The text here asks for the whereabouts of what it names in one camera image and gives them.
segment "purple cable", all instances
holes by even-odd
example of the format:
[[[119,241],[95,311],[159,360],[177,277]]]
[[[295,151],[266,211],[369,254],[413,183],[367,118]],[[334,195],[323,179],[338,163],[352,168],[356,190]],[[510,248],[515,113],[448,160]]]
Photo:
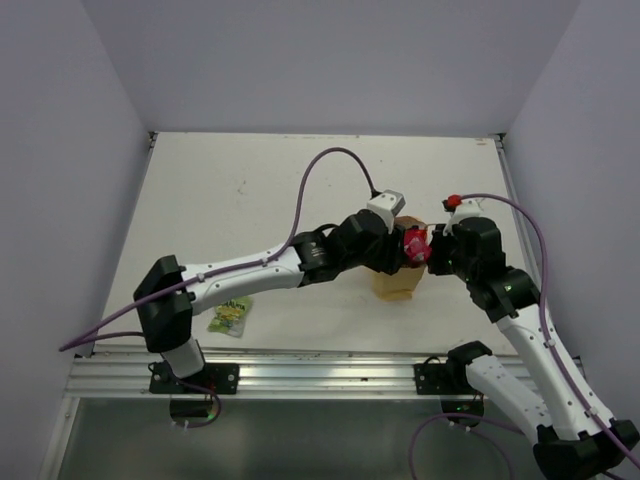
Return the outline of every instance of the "purple cable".
[[[413,432],[413,435],[411,436],[411,442],[409,443],[409,452],[408,452],[408,457],[409,457],[409,470],[411,471],[411,478],[413,480],[418,480],[418,475],[416,473],[416,466],[415,463],[413,461],[413,452],[415,450],[415,446],[416,446],[416,441],[418,440],[418,435],[420,435],[420,432],[422,432],[422,430],[429,425],[430,423],[435,422],[436,420],[440,420],[440,419],[445,419],[445,420],[449,420],[451,418],[467,418],[467,419],[471,419],[471,420],[478,420],[484,423],[488,423],[490,425],[493,425],[495,427],[499,427],[502,428],[504,430],[508,430],[512,433],[517,433],[519,435],[522,435],[522,432],[520,431],[520,429],[518,429],[517,427],[514,427],[513,425],[509,425],[508,423],[505,422],[501,422],[499,420],[492,420],[490,418],[484,418],[484,417],[480,417],[478,415],[471,415],[468,413],[439,413],[438,415],[433,415],[432,417],[427,418],[424,422],[422,422],[418,428],[416,428],[415,432]],[[498,452],[500,453],[500,455],[502,455],[502,457],[504,458],[505,462],[507,463],[507,468],[509,469],[509,479],[510,480],[514,480],[515,477],[515,470],[513,468],[513,463],[511,462],[511,459],[509,459],[507,453],[491,438],[487,437],[486,435],[480,433],[480,432],[476,432],[474,430],[471,430],[470,433],[473,433],[474,435],[477,435],[478,437],[481,437],[485,440],[487,440],[489,443],[491,443],[494,447],[496,447],[496,449],[498,450]]]
[[[300,223],[300,213],[302,211],[302,199],[304,196],[304,189],[306,187],[307,184],[307,180],[309,178],[309,174],[311,173],[311,170],[313,169],[313,167],[315,166],[316,163],[318,163],[318,161],[320,161],[320,159],[322,159],[323,157],[327,156],[330,153],[344,153],[345,155],[349,155],[351,158],[353,158],[358,165],[360,166],[360,168],[362,169],[362,173],[364,173],[365,178],[367,179],[367,183],[369,184],[369,189],[371,190],[371,194],[375,194],[377,191],[373,185],[373,180],[371,179],[371,175],[369,175],[369,171],[367,170],[367,167],[365,167],[364,163],[362,162],[362,160],[360,159],[360,157],[358,157],[355,153],[353,153],[351,150],[348,150],[346,148],[343,147],[331,147],[331,148],[327,148],[326,150],[323,150],[322,152],[320,152],[318,155],[316,155],[314,157],[313,160],[311,160],[311,163],[309,163],[309,166],[307,167],[307,169],[305,170],[304,174],[302,175],[302,181],[300,182],[300,189],[298,190],[298,200],[296,202],[296,212],[293,218],[293,226],[291,227],[291,231],[289,232],[289,236],[287,237],[287,239],[285,240],[284,244],[282,245],[282,247],[280,247],[280,249],[278,249],[277,252],[269,255],[267,257],[267,262],[270,262],[276,258],[278,258],[280,255],[282,255],[282,253],[289,248],[289,245],[291,244],[291,241],[293,240],[293,237],[295,236],[297,230],[298,230],[298,225]],[[236,265],[229,265],[227,267],[222,267],[222,268],[217,268],[214,270],[209,270],[208,272],[205,272],[204,276],[205,278],[211,278],[215,275],[220,275],[222,273],[228,273],[228,272],[233,272],[235,270],[241,270],[243,268],[251,268],[251,267],[257,267],[259,265],[262,265],[263,261],[262,260],[254,260],[251,262],[245,262],[245,263],[238,263]],[[97,333],[98,330],[100,330],[101,328],[109,325],[111,322],[113,322],[114,320],[120,318],[122,315],[130,312],[133,309],[136,309],[138,307],[141,307],[143,305],[146,305],[149,302],[152,302],[154,300],[157,300],[158,298],[164,297],[165,295],[169,295],[170,293],[176,292],[178,290],[182,290],[184,288],[189,287],[190,285],[193,285],[194,283],[199,282],[198,277],[192,277],[189,278],[183,282],[177,283],[175,285],[171,285],[170,287],[167,287],[165,289],[159,290],[158,292],[152,293],[151,295],[148,295],[146,297],[143,297],[139,300],[136,300],[135,302],[127,305],[126,307],[121,308],[120,310],[118,310],[117,312],[112,313],[111,315],[109,315],[108,317],[106,317],[104,320],[101,320],[100,322],[98,322],[94,327],[90,328],[89,330],[87,330],[85,333],[83,333],[82,335],[79,335],[75,338],[73,338],[72,340],[70,340],[69,342],[65,343],[62,347],[60,347],[58,349],[58,351],[60,352],[64,352],[66,350],[69,350],[71,348],[74,347],[78,347],[80,345],[83,345],[85,343],[89,343],[92,342],[94,340],[91,340],[87,337],[89,337],[90,335],[93,335],[94,333]]]
[[[520,212],[533,227],[534,231],[536,232],[536,236],[538,237],[538,242],[540,243],[540,252],[542,256],[542,268],[541,268],[542,271],[540,272],[542,279],[540,281],[540,305],[539,305],[538,313],[540,316],[540,326],[542,328],[544,339],[546,342],[549,342],[549,340],[551,340],[551,334],[549,332],[549,325],[547,324],[547,316],[546,316],[546,309],[545,309],[545,306],[547,304],[549,259],[547,255],[547,244],[544,240],[544,235],[542,234],[540,225],[538,225],[538,223],[534,220],[533,216],[527,210],[525,210],[523,207],[521,207],[514,201],[508,198],[502,197],[500,195],[494,195],[492,193],[470,193],[468,195],[462,195],[461,198],[463,200],[470,199],[470,198],[489,198],[492,200],[497,200],[502,203],[506,203],[507,205],[510,205],[512,208]],[[567,367],[564,365],[564,362],[562,361],[562,358],[560,357],[560,354],[558,353],[558,350],[556,349],[556,347],[553,345],[550,345],[549,351],[551,352],[551,356],[555,360],[556,365],[558,366],[558,369],[560,369],[560,372],[562,373],[562,376],[564,377],[565,381],[567,382],[567,384],[569,385],[569,387],[571,388],[575,396],[578,398],[578,400],[580,400],[580,403],[582,404],[584,409],[586,411],[590,410],[591,405],[589,404],[589,400],[587,400],[587,398],[582,394],[576,382],[574,382],[573,378],[571,378],[571,375],[569,374]],[[593,418],[594,422],[596,422],[596,424],[600,427],[600,429],[602,429],[602,431],[609,438],[609,440],[611,440],[611,442],[613,442],[613,444],[616,447],[618,447],[618,449],[631,461],[631,463],[633,463],[638,469],[640,469],[640,459],[638,459],[633,453],[631,453],[631,451],[618,439],[618,437],[616,437],[611,432],[611,430],[609,430],[609,427],[607,427],[604,421],[598,415],[591,415],[591,418]]]

